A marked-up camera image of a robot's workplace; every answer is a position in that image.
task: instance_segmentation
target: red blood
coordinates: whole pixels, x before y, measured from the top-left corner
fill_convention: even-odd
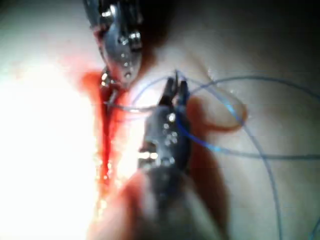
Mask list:
[[[121,110],[110,109],[107,112],[108,107],[102,104],[110,98],[111,90],[107,87],[101,87],[101,72],[88,72],[86,73],[81,81],[81,89],[85,91],[92,104],[94,104],[95,110],[95,135],[99,142],[99,158],[102,160],[102,166],[98,169],[99,175],[99,191],[100,197],[105,198],[111,194],[111,181],[113,178],[112,169],[117,163],[113,162],[118,157],[117,152],[112,151],[111,141],[115,138],[115,133],[121,127],[121,124],[115,119],[123,119],[125,113]],[[117,99],[117,103],[125,105],[127,102],[126,94],[120,94]]]

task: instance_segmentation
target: moist tissue surface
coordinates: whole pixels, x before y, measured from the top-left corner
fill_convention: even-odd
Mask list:
[[[320,92],[319,33],[298,8],[207,2],[178,6],[166,40],[153,49],[153,60],[126,102],[174,69],[201,84],[259,75]],[[94,131],[94,101],[78,86],[87,73],[100,71],[103,62],[81,2],[20,1],[3,6],[0,239],[84,239],[96,200],[94,156],[99,139]],[[306,3],[300,6],[308,8]],[[136,105],[155,104],[164,84],[154,84]],[[190,83],[190,89],[196,87]],[[265,154],[320,154],[320,103],[315,98],[268,81],[229,81],[210,88],[245,119]],[[244,128],[209,92],[199,90],[191,99],[193,133],[213,145],[258,154]],[[120,116],[137,117],[141,115]],[[133,156],[143,125],[143,120],[126,121],[115,132],[115,188],[135,171]],[[194,152],[211,164],[195,164],[195,176],[203,181],[204,190],[198,187],[211,203],[209,209],[223,216],[219,222],[230,239],[279,239],[264,162],[198,147]],[[270,160],[269,165],[282,237],[306,239],[320,217],[319,162]],[[219,182],[220,187],[208,188]]]

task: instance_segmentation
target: blood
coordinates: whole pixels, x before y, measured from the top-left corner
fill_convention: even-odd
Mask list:
[[[115,135],[121,132],[122,124],[115,119],[122,119],[125,113],[117,109],[109,109],[103,102],[108,101],[111,96],[111,90],[101,86],[101,72],[92,71],[84,74],[81,80],[80,89],[85,91],[95,112],[95,136],[98,142],[97,162],[97,184],[99,189],[99,199],[97,201],[97,210],[99,210],[99,201],[105,200],[116,194],[117,187],[114,184],[119,152],[114,148],[119,148],[113,143]],[[125,93],[120,93],[116,101],[118,104],[125,105],[128,98]]]

